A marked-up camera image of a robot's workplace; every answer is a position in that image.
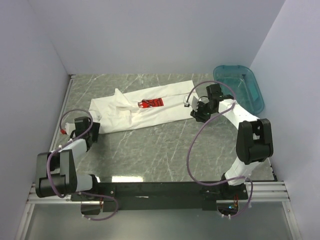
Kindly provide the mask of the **white t-shirt red print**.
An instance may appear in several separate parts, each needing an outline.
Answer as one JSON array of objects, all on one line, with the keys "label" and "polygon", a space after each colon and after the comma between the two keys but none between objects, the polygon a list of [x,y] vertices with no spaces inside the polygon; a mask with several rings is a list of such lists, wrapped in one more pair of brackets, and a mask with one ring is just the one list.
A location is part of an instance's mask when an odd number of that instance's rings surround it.
[{"label": "white t-shirt red print", "polygon": [[100,123],[99,133],[131,131],[191,118],[184,100],[194,83],[182,81],[132,92],[114,90],[112,96],[93,98],[89,112]]}]

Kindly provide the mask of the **teal plastic bin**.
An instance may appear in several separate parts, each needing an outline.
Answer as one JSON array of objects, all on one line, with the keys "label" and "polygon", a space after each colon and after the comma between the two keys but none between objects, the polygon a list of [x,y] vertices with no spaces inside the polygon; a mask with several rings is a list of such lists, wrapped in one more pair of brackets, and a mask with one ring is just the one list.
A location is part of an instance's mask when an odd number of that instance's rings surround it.
[{"label": "teal plastic bin", "polygon": [[237,102],[252,115],[260,114],[265,103],[254,73],[243,65],[220,65],[213,70],[213,78],[226,95],[235,93]]}]

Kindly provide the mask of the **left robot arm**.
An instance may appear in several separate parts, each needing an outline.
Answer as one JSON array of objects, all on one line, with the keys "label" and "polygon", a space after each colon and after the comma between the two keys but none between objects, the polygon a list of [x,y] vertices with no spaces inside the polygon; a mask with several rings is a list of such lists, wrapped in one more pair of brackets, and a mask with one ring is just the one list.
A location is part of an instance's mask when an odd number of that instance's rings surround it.
[{"label": "left robot arm", "polygon": [[75,167],[75,160],[98,141],[99,130],[99,122],[91,121],[87,116],[75,118],[73,124],[67,123],[61,131],[69,135],[66,146],[37,155],[35,192],[39,198],[64,197],[76,192],[82,192],[88,201],[99,197],[96,177],[92,174],[79,175]]}]

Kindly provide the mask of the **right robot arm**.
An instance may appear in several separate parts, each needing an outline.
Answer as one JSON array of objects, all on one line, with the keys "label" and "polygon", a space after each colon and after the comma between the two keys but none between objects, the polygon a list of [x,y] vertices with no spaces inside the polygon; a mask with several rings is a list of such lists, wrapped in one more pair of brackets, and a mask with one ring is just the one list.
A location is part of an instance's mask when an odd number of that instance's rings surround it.
[{"label": "right robot arm", "polygon": [[188,94],[184,97],[185,107],[191,107],[190,115],[202,123],[204,129],[213,120],[224,116],[237,129],[236,158],[221,177],[214,183],[205,183],[192,177],[199,185],[219,188],[222,198],[230,200],[240,187],[250,179],[252,171],[274,153],[271,122],[258,118],[245,110],[237,101],[236,93],[224,94],[222,82],[209,81],[206,87],[207,102]]}]

